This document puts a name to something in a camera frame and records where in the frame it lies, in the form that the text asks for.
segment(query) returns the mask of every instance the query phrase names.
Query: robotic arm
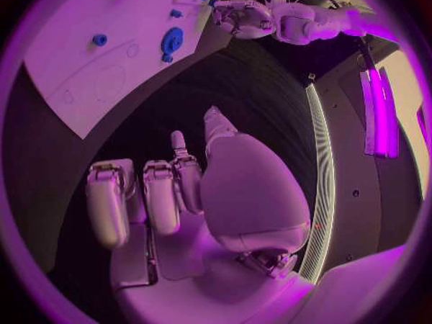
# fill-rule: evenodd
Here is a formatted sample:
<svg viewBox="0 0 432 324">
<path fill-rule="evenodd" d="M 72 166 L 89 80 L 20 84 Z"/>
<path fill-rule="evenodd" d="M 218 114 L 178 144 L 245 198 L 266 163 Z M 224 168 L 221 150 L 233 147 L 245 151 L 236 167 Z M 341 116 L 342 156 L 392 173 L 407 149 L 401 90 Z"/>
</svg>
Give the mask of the robotic arm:
<svg viewBox="0 0 432 324">
<path fill-rule="evenodd" d="M 376 14 L 361 13 L 353 6 L 326 9 L 286 0 L 213 1 L 213 21 L 240 39 L 274 34 L 281 42 L 307 45 L 314 40 L 328 40 L 340 32 L 352 36 L 366 34 L 393 42 L 396 39 L 383 27 Z"/>
</svg>

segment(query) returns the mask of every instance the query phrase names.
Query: robotic hand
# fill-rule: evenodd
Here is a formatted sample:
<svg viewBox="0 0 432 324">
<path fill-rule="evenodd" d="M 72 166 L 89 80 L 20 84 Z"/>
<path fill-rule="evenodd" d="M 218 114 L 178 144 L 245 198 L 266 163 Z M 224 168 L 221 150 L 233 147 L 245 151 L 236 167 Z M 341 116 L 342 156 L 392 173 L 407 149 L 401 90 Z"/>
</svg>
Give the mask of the robotic hand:
<svg viewBox="0 0 432 324">
<path fill-rule="evenodd" d="M 286 0 L 215 1 L 213 20 L 223 30 L 237 38 L 252 39 L 274 34 L 281 42 L 307 45 L 314 40 L 327 40 L 339 32 L 352 36 L 366 33 L 395 41 L 380 25 L 377 16 L 361 13 L 353 6 L 325 9 Z"/>
</svg>

